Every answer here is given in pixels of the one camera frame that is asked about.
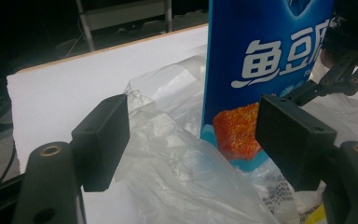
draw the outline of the plastic bag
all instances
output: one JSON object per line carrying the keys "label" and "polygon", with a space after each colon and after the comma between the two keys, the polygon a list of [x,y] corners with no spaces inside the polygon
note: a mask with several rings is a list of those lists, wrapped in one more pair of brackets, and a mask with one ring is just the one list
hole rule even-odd
{"label": "plastic bag", "polygon": [[156,110],[167,113],[179,127],[200,136],[206,55],[133,78],[126,92],[140,91],[156,101]]}
{"label": "plastic bag", "polygon": [[115,173],[144,223],[278,223],[212,145],[150,106],[130,112],[131,140]]}

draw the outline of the white paper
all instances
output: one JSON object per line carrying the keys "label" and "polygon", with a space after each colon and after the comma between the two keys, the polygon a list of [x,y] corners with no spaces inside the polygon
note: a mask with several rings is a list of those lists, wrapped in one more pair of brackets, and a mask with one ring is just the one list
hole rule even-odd
{"label": "white paper", "polygon": [[207,40],[204,26],[7,77],[21,172],[34,149],[70,142],[75,126],[131,78],[205,53]]}

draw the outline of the blue snack bag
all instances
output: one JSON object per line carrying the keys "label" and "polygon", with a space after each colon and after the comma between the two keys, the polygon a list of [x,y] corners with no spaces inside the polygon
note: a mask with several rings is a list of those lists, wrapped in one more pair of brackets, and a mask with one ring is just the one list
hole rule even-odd
{"label": "blue snack bag", "polygon": [[[258,102],[262,94],[284,96],[305,83],[319,56],[333,5],[334,0],[210,1],[201,138],[232,163],[244,167],[236,161],[243,159],[241,149],[232,151],[225,148],[230,143],[221,141],[235,142],[236,137],[216,137],[233,132],[217,133],[213,120],[219,113]],[[250,170],[267,157],[264,152],[256,155],[260,162],[252,161]]]}

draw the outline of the dark floor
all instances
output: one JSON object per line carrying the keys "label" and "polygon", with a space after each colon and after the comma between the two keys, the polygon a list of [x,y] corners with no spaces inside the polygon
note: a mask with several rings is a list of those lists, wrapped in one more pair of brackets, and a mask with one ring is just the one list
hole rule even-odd
{"label": "dark floor", "polygon": [[[208,22],[208,13],[205,11],[189,12],[185,15],[175,16],[172,20],[173,30],[181,30]],[[128,29],[105,29],[98,32],[93,32],[94,43],[96,49],[105,49],[116,45],[129,43],[132,41],[148,38],[150,36],[160,35],[164,33],[164,21],[149,21],[140,26],[135,24]],[[60,53],[60,58],[69,58],[79,54],[89,52],[87,42],[81,31],[79,30],[78,38],[70,39],[61,43],[56,47],[56,51]],[[19,65],[18,69],[26,68],[29,66],[38,65],[37,61],[33,58]],[[0,123],[11,123],[11,111],[8,110],[0,118]],[[0,178],[10,162],[13,152],[13,137],[12,131],[0,132]],[[10,179],[20,173],[19,161],[14,157],[13,163],[7,172],[5,180]]]}

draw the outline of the black cable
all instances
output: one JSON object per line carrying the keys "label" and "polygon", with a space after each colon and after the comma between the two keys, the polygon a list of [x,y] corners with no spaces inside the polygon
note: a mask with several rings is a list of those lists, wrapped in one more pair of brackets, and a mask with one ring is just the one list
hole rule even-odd
{"label": "black cable", "polygon": [[12,149],[12,151],[11,151],[10,161],[8,162],[7,168],[5,169],[5,171],[4,171],[4,172],[2,173],[2,175],[1,175],[0,184],[4,181],[4,179],[5,179],[6,175],[7,175],[7,172],[8,172],[8,170],[10,169],[11,164],[12,164],[13,161],[14,161],[14,157],[16,156],[16,153],[17,153],[16,143],[13,141],[13,149]]}
{"label": "black cable", "polygon": [[68,53],[63,56],[63,59],[65,59],[66,57],[68,57],[68,55],[72,52],[72,50],[74,49],[75,45],[77,44],[77,42],[80,40],[80,38],[82,37],[83,35],[80,35],[80,37],[75,41],[75,44],[72,45],[72,47],[69,49]]}

